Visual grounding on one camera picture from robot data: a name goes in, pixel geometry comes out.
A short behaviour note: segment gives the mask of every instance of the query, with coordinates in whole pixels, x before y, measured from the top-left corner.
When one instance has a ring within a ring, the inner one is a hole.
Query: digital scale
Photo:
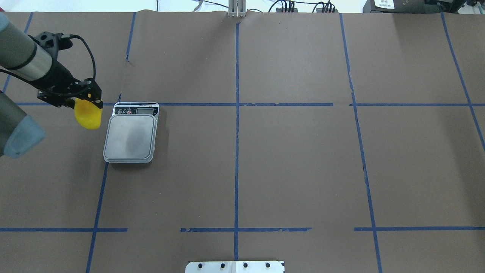
[[[153,159],[159,105],[117,102],[108,123],[103,156],[110,163],[148,163]]]

